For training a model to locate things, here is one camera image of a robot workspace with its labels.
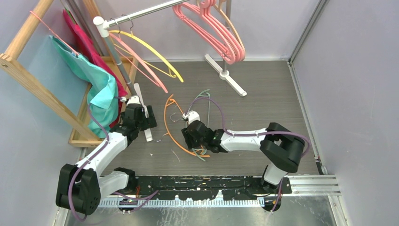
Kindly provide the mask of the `beige plastic hanger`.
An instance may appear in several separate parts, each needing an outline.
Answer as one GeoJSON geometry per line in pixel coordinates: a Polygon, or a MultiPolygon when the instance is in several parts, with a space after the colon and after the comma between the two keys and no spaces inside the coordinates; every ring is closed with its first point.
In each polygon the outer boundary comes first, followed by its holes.
{"type": "Polygon", "coordinates": [[[246,57],[246,51],[243,45],[243,42],[233,25],[233,23],[230,20],[230,14],[231,14],[231,1],[230,0],[220,0],[218,3],[214,5],[214,8],[216,11],[222,16],[222,18],[225,20],[226,23],[226,28],[231,30],[234,38],[233,38],[233,43],[238,47],[238,53],[236,54],[236,61],[243,61],[246,57]]]}

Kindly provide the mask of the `pink plastic hanger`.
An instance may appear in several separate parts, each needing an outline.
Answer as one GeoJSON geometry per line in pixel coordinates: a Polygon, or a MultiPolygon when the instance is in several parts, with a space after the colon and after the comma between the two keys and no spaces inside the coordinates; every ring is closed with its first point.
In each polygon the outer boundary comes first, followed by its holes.
{"type": "Polygon", "coordinates": [[[209,26],[211,26],[214,31],[222,38],[223,42],[220,42],[215,37],[211,36],[209,33],[204,34],[204,37],[210,43],[210,45],[217,51],[222,59],[229,65],[237,63],[236,54],[238,53],[238,47],[233,43],[233,34],[231,30],[226,28],[226,24],[222,24],[214,16],[211,15],[211,7],[214,7],[219,0],[208,0],[205,3],[197,2],[200,7],[201,16],[205,19],[209,26]]]}
{"type": "Polygon", "coordinates": [[[196,5],[182,3],[180,6],[197,15],[211,27],[216,36],[190,18],[182,16],[182,20],[202,37],[221,56],[222,60],[231,65],[244,60],[246,52],[237,30],[226,15],[226,11],[223,11],[224,2],[224,0],[204,0],[202,2],[198,0],[196,5]],[[225,20],[226,26],[211,14],[212,7],[225,20]]]}
{"type": "MultiPolygon", "coordinates": [[[[205,3],[207,2],[207,0],[199,0],[200,3],[205,3]]],[[[175,6],[172,7],[172,10],[174,12],[174,14],[181,20],[183,21],[186,25],[188,25],[190,28],[192,28],[200,37],[202,37],[209,45],[210,43],[207,41],[207,39],[204,37],[204,34],[209,33],[205,28],[203,28],[202,26],[200,26],[199,24],[197,24],[196,22],[194,22],[192,19],[190,19],[188,16],[186,16],[183,12],[183,9],[187,9],[190,12],[192,12],[193,14],[195,14],[196,16],[198,16],[202,21],[204,21],[208,26],[209,23],[202,18],[201,16],[201,10],[200,7],[198,5],[194,5],[194,4],[190,4],[187,2],[183,2],[180,4],[177,4],[175,6]]],[[[220,42],[223,42],[222,38],[215,32],[215,34],[217,35],[215,37],[217,40],[219,40],[220,42]]]]}

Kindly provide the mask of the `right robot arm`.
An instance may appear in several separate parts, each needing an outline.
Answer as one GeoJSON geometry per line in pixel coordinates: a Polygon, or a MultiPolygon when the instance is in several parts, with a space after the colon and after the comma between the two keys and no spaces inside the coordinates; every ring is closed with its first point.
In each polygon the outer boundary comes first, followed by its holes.
{"type": "Polygon", "coordinates": [[[196,155],[195,149],[204,148],[213,153],[254,151],[263,153],[270,161],[266,166],[261,187],[273,193],[289,173],[296,173],[301,158],[306,154],[308,142],[300,134],[293,133],[278,123],[252,131],[233,131],[207,127],[196,111],[182,114],[187,126],[182,134],[187,148],[196,155]]]}

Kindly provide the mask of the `green plastic hanger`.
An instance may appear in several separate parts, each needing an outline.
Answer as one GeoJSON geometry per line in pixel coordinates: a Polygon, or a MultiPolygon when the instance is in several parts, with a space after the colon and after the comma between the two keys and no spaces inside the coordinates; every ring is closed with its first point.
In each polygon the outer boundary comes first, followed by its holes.
{"type": "MultiPolygon", "coordinates": [[[[208,98],[210,98],[210,97],[211,97],[211,94],[209,93],[209,91],[210,91],[210,89],[206,89],[206,90],[200,92],[200,93],[195,97],[195,99],[197,99],[197,98],[199,98],[199,97],[208,97],[208,98]]],[[[177,120],[173,120],[173,119],[171,118],[172,115],[170,116],[170,120],[171,120],[172,122],[176,122],[176,121],[181,121],[181,120],[183,120],[183,118],[177,119],[177,120]]],[[[209,125],[209,117],[210,117],[210,101],[208,102],[208,108],[207,108],[207,125],[209,125]]],[[[188,150],[190,150],[190,151],[197,151],[198,154],[204,154],[204,153],[207,154],[207,149],[204,148],[203,146],[200,146],[199,148],[191,148],[191,149],[188,149],[188,150]]]]}

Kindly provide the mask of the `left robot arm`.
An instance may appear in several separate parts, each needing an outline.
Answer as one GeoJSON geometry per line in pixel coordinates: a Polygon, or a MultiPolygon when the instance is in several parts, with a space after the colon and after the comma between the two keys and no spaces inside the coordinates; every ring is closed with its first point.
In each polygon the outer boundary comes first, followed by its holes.
{"type": "Polygon", "coordinates": [[[102,172],[141,131],[153,128],[157,123],[152,107],[140,103],[127,104],[120,117],[122,122],[111,128],[95,150],[76,164],[65,164],[61,168],[56,192],[58,207],[91,215],[108,195],[136,191],[138,182],[133,170],[118,167],[104,177],[102,172]]]}

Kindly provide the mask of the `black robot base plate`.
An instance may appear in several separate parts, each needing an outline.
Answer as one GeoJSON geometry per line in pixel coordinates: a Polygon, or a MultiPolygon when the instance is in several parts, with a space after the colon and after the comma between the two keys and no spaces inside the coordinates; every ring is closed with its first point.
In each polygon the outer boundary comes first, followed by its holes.
{"type": "Polygon", "coordinates": [[[291,194],[289,178],[276,186],[256,176],[139,176],[133,189],[112,194],[121,211],[148,208],[262,207],[277,211],[291,194]]]}

